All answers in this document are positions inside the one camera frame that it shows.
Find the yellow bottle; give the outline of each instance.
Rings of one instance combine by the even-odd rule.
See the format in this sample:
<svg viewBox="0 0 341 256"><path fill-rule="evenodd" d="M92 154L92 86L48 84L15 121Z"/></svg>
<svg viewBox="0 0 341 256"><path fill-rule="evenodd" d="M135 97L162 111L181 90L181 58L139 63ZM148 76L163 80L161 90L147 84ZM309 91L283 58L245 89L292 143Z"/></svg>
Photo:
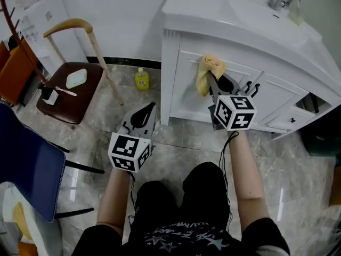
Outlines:
<svg viewBox="0 0 341 256"><path fill-rule="evenodd" d="M135 73L135 85L139 90L146 90L149 88L149 74L147 71L143 71L143 68L139 68L139 72Z"/></svg>

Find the black t-shirt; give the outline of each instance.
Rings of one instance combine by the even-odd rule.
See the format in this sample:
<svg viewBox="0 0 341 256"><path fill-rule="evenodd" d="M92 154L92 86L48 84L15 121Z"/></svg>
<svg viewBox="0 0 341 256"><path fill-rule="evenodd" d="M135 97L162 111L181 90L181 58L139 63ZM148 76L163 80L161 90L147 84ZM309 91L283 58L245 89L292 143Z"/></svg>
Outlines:
<svg viewBox="0 0 341 256"><path fill-rule="evenodd" d="M270 218L249 225L242 240L208 223L179 222L148 233L142 240L122 245L119 234L109 226L86 229L72 256L83 255L290 255L288 245Z"/></svg>

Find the brown leather chair seat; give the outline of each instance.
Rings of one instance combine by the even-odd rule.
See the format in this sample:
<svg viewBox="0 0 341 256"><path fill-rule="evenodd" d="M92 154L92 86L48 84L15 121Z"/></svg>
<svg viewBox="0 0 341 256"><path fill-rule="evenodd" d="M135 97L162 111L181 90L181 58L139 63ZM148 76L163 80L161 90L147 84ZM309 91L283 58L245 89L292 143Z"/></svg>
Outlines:
<svg viewBox="0 0 341 256"><path fill-rule="evenodd" d="M87 70L87 80L84 84L67 89L66 80L69 74L82 68ZM57 91L59 94L54 106L46 104L40 96L37 108L45 115L49 115L60 121L79 124L81 123L86 109L90 104L97 85L101 80L103 68L93 63L85 62L66 62L52 76L48 82L49 87L60 87L77 94L76 97Z"/></svg>

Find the bathroom vanity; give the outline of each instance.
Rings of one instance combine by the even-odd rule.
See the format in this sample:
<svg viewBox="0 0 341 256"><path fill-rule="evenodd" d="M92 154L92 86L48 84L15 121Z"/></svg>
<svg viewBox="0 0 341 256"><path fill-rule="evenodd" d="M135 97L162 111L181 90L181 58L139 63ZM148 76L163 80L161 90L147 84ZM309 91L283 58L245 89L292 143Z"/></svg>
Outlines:
<svg viewBox="0 0 341 256"><path fill-rule="evenodd" d="M211 122L211 96L196 90L200 58L223 60L225 73L248 94L258 110L252 129L289 134L341 104L341 73L305 22L269 0L167 0L161 69L161 124L169 117Z"/></svg>

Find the black pants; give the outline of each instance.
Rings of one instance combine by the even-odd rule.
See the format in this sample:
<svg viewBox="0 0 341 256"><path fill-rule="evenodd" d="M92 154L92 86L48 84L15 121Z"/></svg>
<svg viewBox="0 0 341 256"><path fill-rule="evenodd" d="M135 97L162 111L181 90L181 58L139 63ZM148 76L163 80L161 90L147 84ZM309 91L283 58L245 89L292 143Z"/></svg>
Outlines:
<svg viewBox="0 0 341 256"><path fill-rule="evenodd" d="M166 186L159 181L142 185L137 193L136 214L129 241L175 222L207 222L226 229L230 206L221 169L212 162L196 166L183 182L180 208Z"/></svg>

